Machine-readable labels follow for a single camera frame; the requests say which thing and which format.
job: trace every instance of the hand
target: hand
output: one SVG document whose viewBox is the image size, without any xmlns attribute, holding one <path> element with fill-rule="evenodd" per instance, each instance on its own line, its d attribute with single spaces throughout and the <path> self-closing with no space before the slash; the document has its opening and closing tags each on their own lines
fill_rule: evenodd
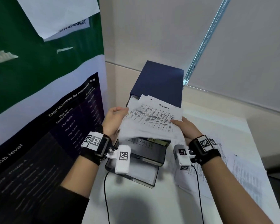
<svg viewBox="0 0 280 224">
<path fill-rule="evenodd" d="M 103 133 L 105 135 L 108 135 L 112 141 L 116 139 L 118 128 L 122 122 L 122 119 L 127 115 L 128 112 L 128 107 L 113 107 L 107 112 L 106 117 L 102 123 L 104 129 Z"/>
<path fill-rule="evenodd" d="M 176 126 L 178 126 L 183 134 L 184 134 L 184 137 L 186 139 L 195 139 L 197 137 L 200 137 L 202 136 L 203 134 L 197 129 L 197 127 L 191 123 L 189 120 L 187 120 L 187 118 L 185 117 L 182 117 L 182 121 L 179 121 L 179 120 L 175 120 L 175 119 L 172 119 L 170 120 L 172 123 L 174 123 Z"/>
</svg>

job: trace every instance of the blue box lid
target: blue box lid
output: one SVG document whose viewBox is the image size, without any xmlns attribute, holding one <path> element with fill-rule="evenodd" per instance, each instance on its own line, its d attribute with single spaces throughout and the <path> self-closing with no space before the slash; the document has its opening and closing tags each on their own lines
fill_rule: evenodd
<svg viewBox="0 0 280 224">
<path fill-rule="evenodd" d="M 184 70 L 146 61 L 130 96 L 150 95 L 176 107 L 182 106 Z"/>
</svg>

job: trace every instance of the white desk surface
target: white desk surface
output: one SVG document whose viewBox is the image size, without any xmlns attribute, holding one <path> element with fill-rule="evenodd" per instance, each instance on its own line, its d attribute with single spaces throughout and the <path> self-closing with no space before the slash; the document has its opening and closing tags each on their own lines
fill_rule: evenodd
<svg viewBox="0 0 280 224">
<path fill-rule="evenodd" d="M 223 149 L 227 148 L 264 168 L 245 119 L 189 103 L 183 103 L 183 109 L 184 116 L 200 131 L 220 138 Z M 166 158 L 173 155 L 172 151 L 170 145 Z M 104 161 L 99 167 L 83 224 L 108 223 L 103 187 L 106 173 Z M 191 195 L 178 188 L 172 174 L 166 170 L 166 164 L 159 169 L 153 189 L 109 173 L 106 195 L 111 224 L 202 223 L 198 194 Z M 201 200 L 205 224 L 222 223 L 214 201 L 204 196 Z M 270 186 L 263 200 L 264 212 L 274 224 L 280 224 L 280 209 Z"/>
</svg>

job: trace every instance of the white roller blind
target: white roller blind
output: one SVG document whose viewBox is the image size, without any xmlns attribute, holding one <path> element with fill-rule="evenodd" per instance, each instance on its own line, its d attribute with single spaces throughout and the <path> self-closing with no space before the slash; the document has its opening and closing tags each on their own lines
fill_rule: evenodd
<svg viewBox="0 0 280 224">
<path fill-rule="evenodd" d="M 280 0 L 231 0 L 188 85 L 280 111 Z"/>
<path fill-rule="evenodd" d="M 222 0 L 100 0 L 106 61 L 190 66 Z"/>
</svg>

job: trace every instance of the sleeve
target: sleeve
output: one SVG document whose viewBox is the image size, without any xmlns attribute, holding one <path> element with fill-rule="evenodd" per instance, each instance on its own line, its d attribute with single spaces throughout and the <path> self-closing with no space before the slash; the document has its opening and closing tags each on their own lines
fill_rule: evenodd
<svg viewBox="0 0 280 224">
<path fill-rule="evenodd" d="M 32 223 L 82 223 L 89 199 L 61 186 L 40 207 Z"/>
</svg>

